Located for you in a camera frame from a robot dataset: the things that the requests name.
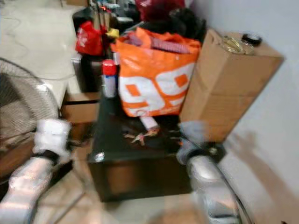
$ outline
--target white number print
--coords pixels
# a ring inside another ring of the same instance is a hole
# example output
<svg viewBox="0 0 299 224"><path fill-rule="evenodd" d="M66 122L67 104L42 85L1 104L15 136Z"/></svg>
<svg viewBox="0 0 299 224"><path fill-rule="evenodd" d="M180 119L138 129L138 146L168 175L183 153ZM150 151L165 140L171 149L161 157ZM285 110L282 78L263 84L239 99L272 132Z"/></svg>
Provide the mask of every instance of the white number print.
<svg viewBox="0 0 299 224"><path fill-rule="evenodd" d="M190 63L181 68L162 72L156 76L156 83L160 91L168 96L176 96L187 90L195 63ZM156 89L153 81L145 77L122 77L119 80L119 92L124 103L135 104L127 110L135 116L145 116L151 111L162 110L171 112L179 109L179 105L184 101L184 96L178 96L171 100L165 108L165 99Z"/></svg>
<svg viewBox="0 0 299 224"><path fill-rule="evenodd" d="M156 87L150 79L144 77L120 77L119 91L121 99L126 103L143 103L146 102L147 106L142 108L131 109L128 108L130 113L136 115L145 115L144 112L160 110L165 106L163 98L158 93ZM128 90L128 85L136 86L139 91L139 96L133 96Z"/></svg>
<svg viewBox="0 0 299 224"><path fill-rule="evenodd" d="M193 74L195 63L190 63L175 69L172 71L162 72L156 76L156 82L158 83L161 91L169 96L178 95L188 89L188 85ZM176 81L176 78L185 78L185 82L182 85L179 85ZM172 100L171 104L173 106L179 105L184 101L185 97Z"/></svg>

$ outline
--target red object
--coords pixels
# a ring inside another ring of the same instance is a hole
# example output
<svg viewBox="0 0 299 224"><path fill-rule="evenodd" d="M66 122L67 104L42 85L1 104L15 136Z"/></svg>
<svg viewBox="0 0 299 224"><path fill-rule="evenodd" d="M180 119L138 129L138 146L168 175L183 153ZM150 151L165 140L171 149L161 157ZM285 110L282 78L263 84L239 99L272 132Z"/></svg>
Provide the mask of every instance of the red object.
<svg viewBox="0 0 299 224"><path fill-rule="evenodd" d="M106 59L102 63L102 72L106 76L114 76L116 74L116 66L114 60Z"/></svg>
<svg viewBox="0 0 299 224"><path fill-rule="evenodd" d="M136 0L136 6L143 21L166 20L169 12L185 7L184 0Z"/></svg>
<svg viewBox="0 0 299 224"><path fill-rule="evenodd" d="M88 55L102 55L102 32L96 30L90 21L83 23L78 30L76 51Z"/></svg>
<svg viewBox="0 0 299 224"><path fill-rule="evenodd" d="M187 46L181 43L173 43L169 41L162 41L158 38L151 38L151 47L153 49L163 50L166 52L180 53L180 54L189 54Z"/></svg>

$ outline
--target brown cardboard box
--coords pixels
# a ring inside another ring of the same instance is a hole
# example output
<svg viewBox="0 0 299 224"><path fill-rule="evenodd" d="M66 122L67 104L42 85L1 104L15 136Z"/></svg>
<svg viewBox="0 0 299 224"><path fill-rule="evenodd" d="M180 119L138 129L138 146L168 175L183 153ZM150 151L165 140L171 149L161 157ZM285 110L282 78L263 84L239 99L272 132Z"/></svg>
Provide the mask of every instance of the brown cardboard box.
<svg viewBox="0 0 299 224"><path fill-rule="evenodd" d="M88 6L87 0L66 0L66 3L73 6Z"/></svg>
<svg viewBox="0 0 299 224"><path fill-rule="evenodd" d="M66 94L61 114L72 125L71 138L82 140L90 125L97 120L98 93Z"/></svg>
<svg viewBox="0 0 299 224"><path fill-rule="evenodd" d="M206 122L210 141L225 140L283 61L266 43L254 55L238 55L220 42L209 30L180 114L181 121Z"/></svg>
<svg viewBox="0 0 299 224"><path fill-rule="evenodd" d="M241 34L228 33L236 39ZM202 85L216 95L255 97L283 61L268 44L254 47L254 55L233 54L221 47L221 38L209 30L196 65Z"/></svg>

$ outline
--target spray can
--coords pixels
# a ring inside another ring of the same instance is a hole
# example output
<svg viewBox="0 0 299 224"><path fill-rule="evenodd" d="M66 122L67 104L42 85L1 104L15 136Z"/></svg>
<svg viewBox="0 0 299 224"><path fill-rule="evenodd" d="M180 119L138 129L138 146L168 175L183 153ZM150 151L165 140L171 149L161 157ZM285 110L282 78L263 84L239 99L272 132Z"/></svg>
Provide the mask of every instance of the spray can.
<svg viewBox="0 0 299 224"><path fill-rule="evenodd" d="M116 96L116 66L112 59L106 59L102 63L102 77L104 80L104 94L108 98Z"/></svg>

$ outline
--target tape roll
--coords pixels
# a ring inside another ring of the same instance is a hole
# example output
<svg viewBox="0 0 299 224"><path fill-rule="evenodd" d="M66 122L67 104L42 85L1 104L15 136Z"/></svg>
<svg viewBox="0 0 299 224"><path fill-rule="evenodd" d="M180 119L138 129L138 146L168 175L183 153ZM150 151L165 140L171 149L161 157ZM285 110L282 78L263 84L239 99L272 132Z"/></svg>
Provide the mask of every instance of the tape roll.
<svg viewBox="0 0 299 224"><path fill-rule="evenodd" d="M255 34L244 34L242 37L242 41L250 43L256 47L261 44L262 38Z"/></svg>

